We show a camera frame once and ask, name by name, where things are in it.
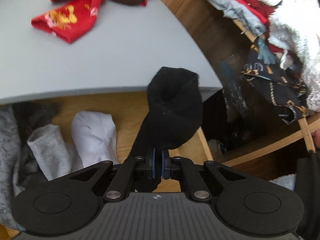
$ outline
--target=wooden frame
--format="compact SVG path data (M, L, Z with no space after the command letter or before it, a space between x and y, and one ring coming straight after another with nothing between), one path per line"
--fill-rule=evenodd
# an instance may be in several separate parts
M184 25L212 65L246 44L245 37L250 43L256 38L250 31L240 35L240 32L245 30L243 24L238 20L232 22L223 18L221 12L206 0L162 1ZM255 140L247 146L214 159L225 165L235 166L281 149L302 138L308 150L315 150L311 133L320 128L320 113L303 118L298 124L299 127L288 126L288 130L282 134Z

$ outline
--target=cartoon character on sock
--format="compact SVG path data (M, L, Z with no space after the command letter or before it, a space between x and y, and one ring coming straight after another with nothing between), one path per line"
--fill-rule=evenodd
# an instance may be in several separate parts
M76 23L78 21L77 17L74 15L73 5L68 5L65 7L69 11L69 16L61 13L60 11L51 10L44 15L44 18L47 21L49 28L59 28L65 30L66 27L71 29L70 23Z

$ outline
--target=red sock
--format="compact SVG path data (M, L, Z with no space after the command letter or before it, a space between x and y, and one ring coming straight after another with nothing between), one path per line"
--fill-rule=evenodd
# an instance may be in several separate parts
M72 0L31 20L37 29L72 43L94 25L102 0Z

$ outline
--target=wooden drawer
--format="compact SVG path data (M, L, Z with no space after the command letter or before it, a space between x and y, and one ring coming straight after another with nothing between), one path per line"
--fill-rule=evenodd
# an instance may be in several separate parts
M52 98L39 102L55 103L59 114L52 120L59 125L65 142L73 143L71 138L71 122L79 111L97 111L111 114L117 130L117 155L123 162L130 153L132 144L140 129L140 125L148 113L146 92L97 94L73 97ZM169 150L170 156L190 158L196 164L212 160L212 156L201 128L181 147ZM180 191L179 182L163 180L156 192ZM8 235L0 234L0 240L7 240Z

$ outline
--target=folded gray shirt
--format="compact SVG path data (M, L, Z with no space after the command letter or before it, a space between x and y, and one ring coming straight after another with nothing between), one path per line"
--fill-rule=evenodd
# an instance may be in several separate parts
M240 20L246 29L255 36L260 36L266 32L265 25L255 16L245 5L235 0L207 0L217 10L223 11L224 17Z

